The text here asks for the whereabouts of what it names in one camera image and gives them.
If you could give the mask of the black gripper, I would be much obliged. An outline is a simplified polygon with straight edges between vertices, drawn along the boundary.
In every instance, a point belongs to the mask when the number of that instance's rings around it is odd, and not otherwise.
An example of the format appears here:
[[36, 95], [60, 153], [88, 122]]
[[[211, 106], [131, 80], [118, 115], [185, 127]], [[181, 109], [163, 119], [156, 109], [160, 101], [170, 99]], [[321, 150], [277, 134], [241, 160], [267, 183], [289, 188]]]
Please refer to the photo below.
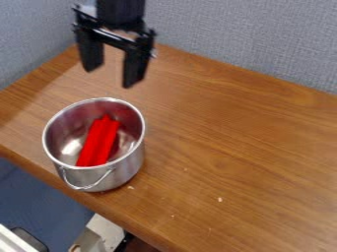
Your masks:
[[83, 68], [98, 69], [104, 62], [104, 46], [126, 51], [123, 87], [140, 82], [151, 58], [155, 31], [144, 23], [146, 0], [87, 0], [72, 7], [74, 33]]

